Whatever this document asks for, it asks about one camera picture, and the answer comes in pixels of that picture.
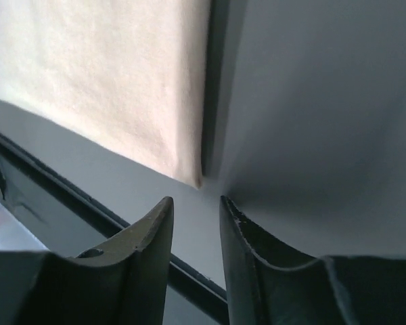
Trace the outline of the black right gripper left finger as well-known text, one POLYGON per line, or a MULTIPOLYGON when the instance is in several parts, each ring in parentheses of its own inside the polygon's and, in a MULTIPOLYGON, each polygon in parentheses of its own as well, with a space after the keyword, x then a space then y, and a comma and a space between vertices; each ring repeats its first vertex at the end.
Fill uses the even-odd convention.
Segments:
POLYGON ((161 324, 174 204, 77 257, 0 251, 0 324, 161 324))

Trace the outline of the beige t shirt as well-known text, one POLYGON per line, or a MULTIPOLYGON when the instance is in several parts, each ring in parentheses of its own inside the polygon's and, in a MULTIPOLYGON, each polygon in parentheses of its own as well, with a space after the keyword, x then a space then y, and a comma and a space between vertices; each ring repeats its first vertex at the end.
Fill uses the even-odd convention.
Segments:
POLYGON ((0 100, 199 188, 209 1, 0 1, 0 100))

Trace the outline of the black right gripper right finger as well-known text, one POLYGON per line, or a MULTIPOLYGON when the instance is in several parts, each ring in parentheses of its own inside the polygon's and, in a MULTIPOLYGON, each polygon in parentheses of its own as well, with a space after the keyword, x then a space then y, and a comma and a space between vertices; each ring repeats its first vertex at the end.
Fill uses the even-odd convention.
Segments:
POLYGON ((231 324, 406 324, 406 258, 304 254, 219 206, 231 324))

